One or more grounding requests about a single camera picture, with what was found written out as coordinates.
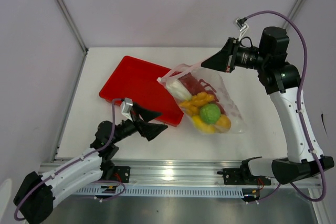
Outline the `green white leek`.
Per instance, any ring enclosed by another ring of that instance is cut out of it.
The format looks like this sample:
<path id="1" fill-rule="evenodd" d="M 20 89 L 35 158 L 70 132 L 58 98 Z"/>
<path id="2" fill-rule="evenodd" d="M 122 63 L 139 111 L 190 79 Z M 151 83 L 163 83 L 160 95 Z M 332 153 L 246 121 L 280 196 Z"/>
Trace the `green white leek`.
<path id="1" fill-rule="evenodd" d="M 177 79 L 168 80 L 165 86 L 169 93 L 177 100 L 188 101 L 192 98 L 188 89 Z"/>

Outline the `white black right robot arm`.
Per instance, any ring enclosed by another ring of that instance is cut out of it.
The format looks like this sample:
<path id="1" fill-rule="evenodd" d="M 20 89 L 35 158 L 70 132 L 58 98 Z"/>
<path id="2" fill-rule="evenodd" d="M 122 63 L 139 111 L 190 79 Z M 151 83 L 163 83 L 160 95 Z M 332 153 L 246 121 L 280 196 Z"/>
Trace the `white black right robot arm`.
<path id="1" fill-rule="evenodd" d="M 201 64 L 203 68 L 228 73 L 236 67 L 257 70 L 259 82 L 276 107 L 285 134 L 287 157 L 243 161 L 239 176 L 246 184 L 265 176 L 284 185 L 334 167 L 333 157 L 323 153 L 312 131 L 299 90 L 299 71 L 286 61 L 288 45 L 287 32 L 271 26 L 262 31 L 258 47 L 244 47 L 238 39 L 230 37 L 218 53 Z"/>

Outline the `green custard apple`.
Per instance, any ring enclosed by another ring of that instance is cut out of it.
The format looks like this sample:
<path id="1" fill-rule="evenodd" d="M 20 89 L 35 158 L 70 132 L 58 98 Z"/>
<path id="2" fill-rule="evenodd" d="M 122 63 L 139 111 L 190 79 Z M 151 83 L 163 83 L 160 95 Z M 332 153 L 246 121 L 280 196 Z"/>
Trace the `green custard apple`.
<path id="1" fill-rule="evenodd" d="M 221 111 L 215 104 L 206 104 L 200 108 L 199 115 L 204 123 L 215 124 L 221 116 Z"/>

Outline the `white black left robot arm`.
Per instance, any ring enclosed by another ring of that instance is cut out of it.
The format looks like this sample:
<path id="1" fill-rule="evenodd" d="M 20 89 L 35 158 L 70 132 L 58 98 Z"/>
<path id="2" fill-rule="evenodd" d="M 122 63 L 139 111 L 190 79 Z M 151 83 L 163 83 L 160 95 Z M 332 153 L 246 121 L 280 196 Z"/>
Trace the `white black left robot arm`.
<path id="1" fill-rule="evenodd" d="M 14 219 L 28 223 L 42 223 L 67 197 L 91 183 L 110 182 L 114 176 L 112 158 L 119 148 L 116 144 L 138 133 L 147 141 L 165 131 L 166 124 L 152 123 L 160 112 L 146 109 L 130 99 L 121 100 L 121 113 L 126 117 L 115 123 L 102 121 L 89 148 L 79 156 L 48 172 L 27 174 L 16 193 Z"/>

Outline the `yellow ginger root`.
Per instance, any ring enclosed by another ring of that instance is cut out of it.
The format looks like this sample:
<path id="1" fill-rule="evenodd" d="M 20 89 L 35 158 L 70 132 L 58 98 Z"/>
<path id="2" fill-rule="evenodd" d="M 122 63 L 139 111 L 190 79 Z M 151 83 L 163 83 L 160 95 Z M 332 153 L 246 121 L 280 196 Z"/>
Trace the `yellow ginger root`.
<path id="1" fill-rule="evenodd" d="M 190 100 L 179 103 L 179 107 L 189 116 L 199 114 L 199 110 L 206 104 L 213 102 L 215 96 L 207 92 L 199 92 L 197 95 L 192 96 Z"/>

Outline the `clear zip top bag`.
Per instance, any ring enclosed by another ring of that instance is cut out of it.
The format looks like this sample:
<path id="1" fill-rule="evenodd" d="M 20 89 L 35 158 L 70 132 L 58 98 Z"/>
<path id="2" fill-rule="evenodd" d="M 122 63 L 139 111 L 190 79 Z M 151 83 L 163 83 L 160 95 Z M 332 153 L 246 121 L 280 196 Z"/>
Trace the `clear zip top bag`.
<path id="1" fill-rule="evenodd" d="M 203 134 L 239 134 L 246 123 L 218 72 L 180 64 L 157 78 L 194 127 Z"/>

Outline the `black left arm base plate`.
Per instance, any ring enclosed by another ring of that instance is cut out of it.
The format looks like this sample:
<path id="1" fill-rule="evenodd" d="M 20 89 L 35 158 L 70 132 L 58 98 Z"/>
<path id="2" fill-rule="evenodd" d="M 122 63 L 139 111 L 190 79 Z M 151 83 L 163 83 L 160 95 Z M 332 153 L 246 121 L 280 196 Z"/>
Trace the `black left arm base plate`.
<path id="1" fill-rule="evenodd" d="M 130 166 L 111 166 L 107 168 L 101 177 L 101 180 L 118 181 L 128 183 L 131 175 Z"/>

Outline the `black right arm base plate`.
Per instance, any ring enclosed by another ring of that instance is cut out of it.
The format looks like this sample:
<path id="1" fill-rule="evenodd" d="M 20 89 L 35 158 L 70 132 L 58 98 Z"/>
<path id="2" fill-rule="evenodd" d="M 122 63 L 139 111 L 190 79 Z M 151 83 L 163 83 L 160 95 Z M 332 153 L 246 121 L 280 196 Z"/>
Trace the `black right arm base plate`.
<path id="1" fill-rule="evenodd" d="M 254 176 L 240 168 L 223 168 L 217 171 L 225 185 L 270 186 L 271 180 L 265 176 Z"/>

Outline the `yellow lemon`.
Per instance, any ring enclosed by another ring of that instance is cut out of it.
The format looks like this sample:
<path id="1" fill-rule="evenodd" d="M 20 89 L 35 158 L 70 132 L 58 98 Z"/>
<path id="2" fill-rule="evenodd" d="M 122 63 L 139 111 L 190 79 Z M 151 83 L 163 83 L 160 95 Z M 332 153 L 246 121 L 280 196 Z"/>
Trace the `yellow lemon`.
<path id="1" fill-rule="evenodd" d="M 212 125 L 204 123 L 199 115 L 192 116 L 192 121 L 194 126 L 203 133 L 214 134 L 216 133 L 216 128 Z"/>

